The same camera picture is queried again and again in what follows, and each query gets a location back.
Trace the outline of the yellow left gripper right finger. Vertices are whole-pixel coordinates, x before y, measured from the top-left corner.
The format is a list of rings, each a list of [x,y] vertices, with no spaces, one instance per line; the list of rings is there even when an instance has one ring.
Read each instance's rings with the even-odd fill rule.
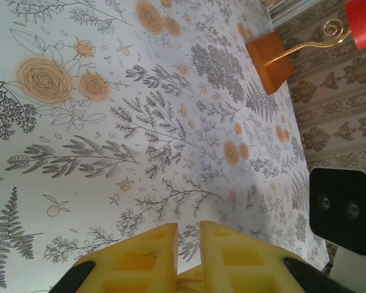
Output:
[[[211,221],[199,232],[204,293],[299,293],[283,262],[296,254]]]

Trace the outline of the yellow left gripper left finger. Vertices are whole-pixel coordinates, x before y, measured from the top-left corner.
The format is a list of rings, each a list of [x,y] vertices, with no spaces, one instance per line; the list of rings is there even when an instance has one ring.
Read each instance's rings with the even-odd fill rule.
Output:
[[[76,293],[177,293],[178,225],[167,223],[90,253],[96,263]]]

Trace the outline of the floral tablecloth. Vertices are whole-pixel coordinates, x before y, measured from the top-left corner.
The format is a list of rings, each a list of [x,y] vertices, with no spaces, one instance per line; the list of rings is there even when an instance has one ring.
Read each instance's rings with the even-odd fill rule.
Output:
[[[175,222],[179,271],[211,220],[318,269],[289,88],[245,48],[262,0],[0,0],[0,293]]]

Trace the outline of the orange wooden stand base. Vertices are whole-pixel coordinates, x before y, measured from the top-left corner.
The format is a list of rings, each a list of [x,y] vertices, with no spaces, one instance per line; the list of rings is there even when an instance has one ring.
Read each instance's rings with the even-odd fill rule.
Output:
[[[280,35],[272,32],[246,44],[248,53],[268,94],[274,94],[292,75],[289,56],[277,59],[285,52]]]

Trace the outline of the red wine glass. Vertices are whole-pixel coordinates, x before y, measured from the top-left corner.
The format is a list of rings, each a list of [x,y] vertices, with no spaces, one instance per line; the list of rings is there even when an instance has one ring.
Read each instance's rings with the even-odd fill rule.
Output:
[[[358,50],[366,48],[366,0],[346,0],[346,18]]]

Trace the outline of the aluminium frame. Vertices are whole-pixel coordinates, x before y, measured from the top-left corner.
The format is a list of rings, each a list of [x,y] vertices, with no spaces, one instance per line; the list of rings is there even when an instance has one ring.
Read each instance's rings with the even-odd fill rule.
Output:
[[[273,27],[278,27],[289,20],[300,0],[275,0],[269,9]]]

